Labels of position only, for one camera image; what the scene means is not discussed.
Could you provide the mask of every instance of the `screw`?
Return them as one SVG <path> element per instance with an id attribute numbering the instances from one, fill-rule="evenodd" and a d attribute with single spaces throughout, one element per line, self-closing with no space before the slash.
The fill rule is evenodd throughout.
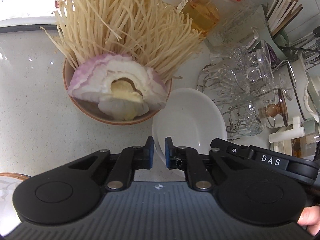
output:
<path id="1" fill-rule="evenodd" d="M 123 186 L 123 183 L 121 181 L 113 180 L 110 181 L 107 186 L 111 189 L 119 189 Z"/>
<path id="2" fill-rule="evenodd" d="M 199 189 L 208 189 L 211 187 L 211 183 L 206 180 L 201 180 L 196 183 L 196 187 Z"/>
<path id="3" fill-rule="evenodd" d="M 211 148 L 211 151 L 214 153 L 217 153 L 218 151 L 220 151 L 220 148 L 213 147 L 213 148 Z"/>

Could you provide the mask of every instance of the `onion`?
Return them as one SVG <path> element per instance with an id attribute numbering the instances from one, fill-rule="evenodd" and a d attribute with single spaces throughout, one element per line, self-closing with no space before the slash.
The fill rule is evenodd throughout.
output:
<path id="1" fill-rule="evenodd" d="M 132 120 L 164 108 L 168 92 L 153 68 L 127 55 L 103 54 L 79 65 L 68 94 L 97 103 L 100 111 L 115 120 Z"/>

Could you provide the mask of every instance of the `glass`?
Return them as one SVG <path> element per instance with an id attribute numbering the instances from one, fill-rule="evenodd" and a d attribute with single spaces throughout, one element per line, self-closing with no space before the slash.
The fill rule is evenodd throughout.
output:
<path id="1" fill-rule="evenodd" d="M 211 64 L 218 63 L 225 58 L 237 58 L 240 55 L 239 52 L 247 57 L 249 52 L 260 43 L 258 30 L 252 27 L 251 31 L 253 32 L 253 38 L 245 46 L 241 43 L 225 43 L 220 46 L 213 46 L 208 39 L 205 39 L 204 43 L 210 50 Z"/>
<path id="2" fill-rule="evenodd" d="M 203 69 L 203 92 L 218 105 L 239 104 L 250 93 L 245 67 L 240 61 L 227 59 Z"/>
<path id="3" fill-rule="evenodd" d="M 229 140 L 238 139 L 243 136 L 258 135 L 266 127 L 268 117 L 282 116 L 285 126 L 288 126 L 288 111 L 284 100 L 284 95 L 278 89 L 278 104 L 264 106 L 261 99 L 249 96 L 247 103 L 229 107 L 222 107 L 222 116 L 227 128 L 227 138 Z"/>
<path id="4" fill-rule="evenodd" d="M 287 75 L 285 73 L 279 73 L 279 80 L 278 80 L 278 84 L 276 85 L 276 87 L 281 88 L 281 87 L 290 87 L 291 82 L 289 77 L 287 77 Z M 284 96 L 291 101 L 294 97 L 294 94 L 292 92 L 292 90 L 282 90 Z"/>
<path id="5" fill-rule="evenodd" d="M 204 36 L 230 11 L 233 11 L 241 0 L 182 0 L 177 9 L 185 17 L 189 14 L 193 19 L 192 28 Z"/>
<path id="6" fill-rule="evenodd" d="M 249 53 L 241 44 L 220 46 L 215 50 L 222 60 L 200 72 L 203 92 L 215 103 L 231 106 L 248 101 L 250 94 L 261 97 L 265 106 L 275 102 L 274 79 L 267 44 Z"/>
<path id="7" fill-rule="evenodd" d="M 237 9 L 221 20 L 207 38 L 213 46 L 223 43 L 245 43 L 252 36 L 252 26 L 258 30 L 267 27 L 263 8 L 251 0 L 241 0 Z"/>

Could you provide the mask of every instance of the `brown ceramic bowl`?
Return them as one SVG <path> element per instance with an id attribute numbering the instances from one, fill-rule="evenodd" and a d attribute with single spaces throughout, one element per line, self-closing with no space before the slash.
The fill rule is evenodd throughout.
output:
<path id="1" fill-rule="evenodd" d="M 63 64 L 63 82 L 66 90 L 68 89 L 70 85 L 70 81 L 72 79 L 73 73 L 75 70 L 72 68 L 72 66 L 69 64 L 69 62 L 65 59 L 64 64 Z M 171 92 L 171 86 L 172 86 L 172 80 L 168 80 L 166 82 L 166 87 L 168 91 L 168 96 L 170 95 Z M 99 122 L 107 123 L 107 124 L 113 124 L 113 125 L 131 125 L 131 124 L 136 124 L 143 122 L 145 120 L 150 119 L 153 117 L 158 111 L 149 111 L 144 115 L 137 116 L 133 120 L 130 121 L 116 121 L 113 120 L 112 117 L 104 114 L 101 112 L 98 108 L 98 105 L 95 103 L 90 103 L 87 101 L 79 100 L 70 97 L 71 101 L 78 107 L 84 114 L 87 116 L 91 117 L 94 120 L 97 120 Z"/>
<path id="2" fill-rule="evenodd" d="M 30 178 L 30 176 L 27 176 L 27 175 L 24 175 L 24 174 L 20 174 L 20 173 L 12 173 L 12 172 L 1 172 L 0 176 L 15 178 L 15 179 L 19 179 L 19 180 L 22 180 L 22 181 Z"/>

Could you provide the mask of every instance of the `bowl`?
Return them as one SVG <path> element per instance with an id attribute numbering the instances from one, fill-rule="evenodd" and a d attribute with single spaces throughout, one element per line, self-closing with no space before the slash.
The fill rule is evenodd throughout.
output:
<path id="1" fill-rule="evenodd" d="M 0 173 L 0 235 L 6 236 L 20 223 L 17 212 L 12 203 L 12 195 L 16 187 L 28 179 L 29 176 L 2 172 Z"/>
<path id="2" fill-rule="evenodd" d="M 218 107 L 205 94 L 190 88 L 173 90 L 165 109 L 153 118 L 152 136 L 156 152 L 165 162 L 164 140 L 173 145 L 192 147 L 200 154 L 209 154 L 215 138 L 227 140 L 225 123 Z M 184 177 L 184 172 L 173 170 Z"/>
<path id="3" fill-rule="evenodd" d="M 70 65 L 70 63 L 65 59 L 64 64 L 63 64 L 63 82 L 66 90 L 68 90 L 68 87 L 70 85 L 70 81 L 73 77 L 75 70 L 73 67 Z M 168 91 L 168 96 L 170 95 L 171 92 L 171 86 L 172 86 L 172 80 L 168 80 L 165 83 Z M 87 102 L 83 100 L 79 100 L 73 97 L 70 97 L 71 101 L 80 109 L 81 112 L 83 112 L 85 115 L 88 117 L 91 117 L 94 120 L 97 120 L 99 122 L 107 123 L 107 124 L 113 124 L 113 125 L 131 125 L 131 124 L 136 124 L 140 122 L 144 122 L 145 120 L 150 119 L 153 117 L 156 113 L 159 112 L 157 111 L 149 111 L 145 113 L 144 115 L 137 116 L 133 120 L 129 121 L 117 121 L 114 120 L 112 117 L 104 114 L 101 112 L 98 108 L 98 105 L 96 103 L 92 102 Z"/>

